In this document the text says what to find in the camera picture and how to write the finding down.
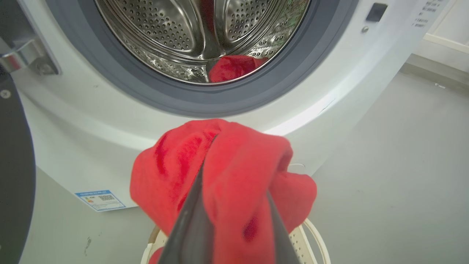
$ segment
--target washing machine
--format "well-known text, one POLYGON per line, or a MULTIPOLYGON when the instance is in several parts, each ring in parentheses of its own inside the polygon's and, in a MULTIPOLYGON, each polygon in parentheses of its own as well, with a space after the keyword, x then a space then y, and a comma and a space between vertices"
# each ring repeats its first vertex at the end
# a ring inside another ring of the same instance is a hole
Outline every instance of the washing machine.
POLYGON ((93 209, 115 210, 136 206, 136 156, 193 119, 285 136, 291 171, 313 175, 446 2, 18 0, 30 34, 2 36, 11 51, 1 63, 38 168, 93 209), (262 63, 212 82, 231 55, 262 63), (93 204, 96 194, 107 200, 93 204))

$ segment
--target blue and white sticker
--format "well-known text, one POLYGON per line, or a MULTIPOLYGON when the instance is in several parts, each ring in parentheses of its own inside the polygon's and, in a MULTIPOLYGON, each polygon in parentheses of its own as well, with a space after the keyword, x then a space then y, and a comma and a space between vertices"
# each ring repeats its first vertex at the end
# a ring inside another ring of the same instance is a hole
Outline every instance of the blue and white sticker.
POLYGON ((125 205, 109 190, 76 193, 76 195, 96 211, 125 208, 125 205))

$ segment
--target floor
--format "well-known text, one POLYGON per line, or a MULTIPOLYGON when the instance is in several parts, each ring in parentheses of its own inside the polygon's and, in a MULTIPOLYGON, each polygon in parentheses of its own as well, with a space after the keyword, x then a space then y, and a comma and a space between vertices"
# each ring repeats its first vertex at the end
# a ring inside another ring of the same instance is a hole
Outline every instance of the floor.
MULTIPOLYGON (((398 74, 313 175, 334 264, 469 263, 469 95, 398 74)), ((137 264, 139 208, 96 213, 38 172, 21 264, 137 264)))

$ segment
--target red cloth held by gripper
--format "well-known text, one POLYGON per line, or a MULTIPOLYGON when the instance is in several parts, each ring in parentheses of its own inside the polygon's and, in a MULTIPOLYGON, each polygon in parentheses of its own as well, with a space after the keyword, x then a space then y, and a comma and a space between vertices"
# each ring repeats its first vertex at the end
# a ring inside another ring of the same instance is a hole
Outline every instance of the red cloth held by gripper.
POLYGON ((130 195, 169 235, 205 160, 202 193, 214 225, 213 262, 273 264, 267 191, 288 232, 305 220, 316 198, 311 177, 287 172, 292 155, 283 137, 221 119, 190 121, 165 133, 137 157, 130 195))
POLYGON ((210 70, 208 78, 212 83, 233 80, 252 72, 267 60, 244 55, 224 56, 210 70))

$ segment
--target floor stain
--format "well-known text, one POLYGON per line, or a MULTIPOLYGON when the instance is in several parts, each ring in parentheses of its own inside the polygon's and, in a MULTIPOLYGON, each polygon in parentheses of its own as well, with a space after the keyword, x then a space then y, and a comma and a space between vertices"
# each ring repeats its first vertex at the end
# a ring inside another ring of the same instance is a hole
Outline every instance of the floor stain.
POLYGON ((84 252, 85 256, 88 256, 88 255, 86 254, 86 250, 90 247, 90 244, 91 244, 91 238, 88 237, 88 243, 86 243, 85 252, 84 252))

